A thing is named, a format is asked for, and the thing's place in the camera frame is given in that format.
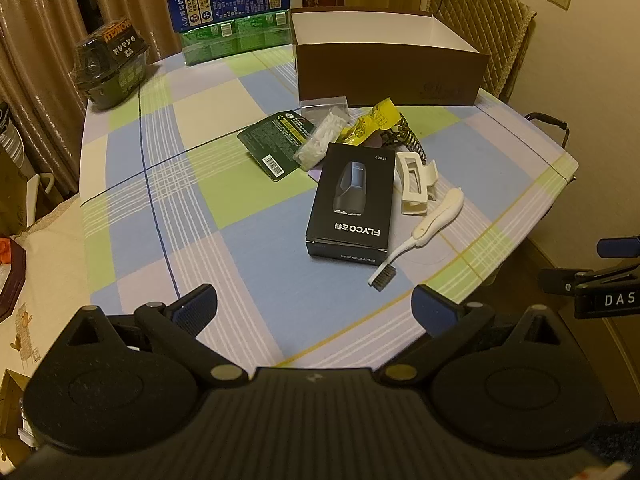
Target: container lid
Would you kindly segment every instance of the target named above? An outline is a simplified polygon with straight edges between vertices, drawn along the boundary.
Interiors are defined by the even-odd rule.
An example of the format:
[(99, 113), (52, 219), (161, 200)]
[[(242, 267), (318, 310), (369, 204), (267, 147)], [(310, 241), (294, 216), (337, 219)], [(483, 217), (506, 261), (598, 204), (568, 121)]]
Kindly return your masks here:
[(92, 88), (146, 49), (129, 18), (103, 25), (76, 45), (75, 82), (80, 88)]

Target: yellow plastic bag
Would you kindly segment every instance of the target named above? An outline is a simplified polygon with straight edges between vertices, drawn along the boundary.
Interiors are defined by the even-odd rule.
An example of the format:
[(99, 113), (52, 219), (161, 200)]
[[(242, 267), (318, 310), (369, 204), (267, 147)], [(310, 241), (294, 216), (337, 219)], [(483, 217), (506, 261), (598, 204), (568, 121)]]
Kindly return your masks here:
[(389, 130), (400, 121), (400, 112), (391, 102), (391, 97), (375, 105), (371, 111), (359, 117), (351, 128), (345, 128), (337, 142), (357, 146), (377, 130)]

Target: metal screw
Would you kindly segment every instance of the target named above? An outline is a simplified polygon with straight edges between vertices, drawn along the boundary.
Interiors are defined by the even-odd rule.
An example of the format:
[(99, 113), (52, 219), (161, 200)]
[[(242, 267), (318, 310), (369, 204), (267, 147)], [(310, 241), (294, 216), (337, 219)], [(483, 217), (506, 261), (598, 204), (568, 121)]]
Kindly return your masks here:
[(418, 374), (411, 365), (391, 365), (385, 369), (385, 375), (394, 381), (410, 381)]
[(235, 381), (242, 375), (242, 368), (236, 365), (218, 365), (211, 369), (211, 377), (219, 381)]

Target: paper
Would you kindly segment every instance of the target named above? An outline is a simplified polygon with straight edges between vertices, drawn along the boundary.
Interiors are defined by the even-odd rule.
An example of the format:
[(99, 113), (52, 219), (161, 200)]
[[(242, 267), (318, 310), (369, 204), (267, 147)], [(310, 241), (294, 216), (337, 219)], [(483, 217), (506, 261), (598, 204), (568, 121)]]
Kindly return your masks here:
[(300, 166), (293, 155), (313, 129), (313, 124), (297, 113), (281, 112), (245, 128), (238, 139), (270, 179), (277, 182)]

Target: plastic packaging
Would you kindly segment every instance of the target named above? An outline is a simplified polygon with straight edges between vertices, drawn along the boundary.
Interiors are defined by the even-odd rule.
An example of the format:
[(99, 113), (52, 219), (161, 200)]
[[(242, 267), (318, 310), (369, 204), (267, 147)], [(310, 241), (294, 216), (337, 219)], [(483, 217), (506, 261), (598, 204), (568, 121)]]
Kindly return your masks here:
[(318, 126), (334, 107), (340, 109), (345, 115), (349, 115), (349, 106), (344, 95), (300, 101), (300, 115), (315, 126)]
[(367, 115), (359, 117), (354, 126), (345, 128), (338, 142), (357, 146), (373, 132), (391, 129), (400, 122), (400, 119), (400, 112), (391, 102), (391, 98), (387, 98), (375, 105)]
[(289, 11), (265, 12), (180, 35), (186, 65), (291, 43)]
[(148, 49), (129, 18), (103, 25), (76, 45), (76, 86), (96, 107), (114, 107), (145, 78)]
[(293, 158), (308, 171), (326, 155), (330, 142), (335, 142), (342, 129), (349, 122), (349, 115), (338, 107), (333, 107), (316, 127), (307, 142), (300, 146)]

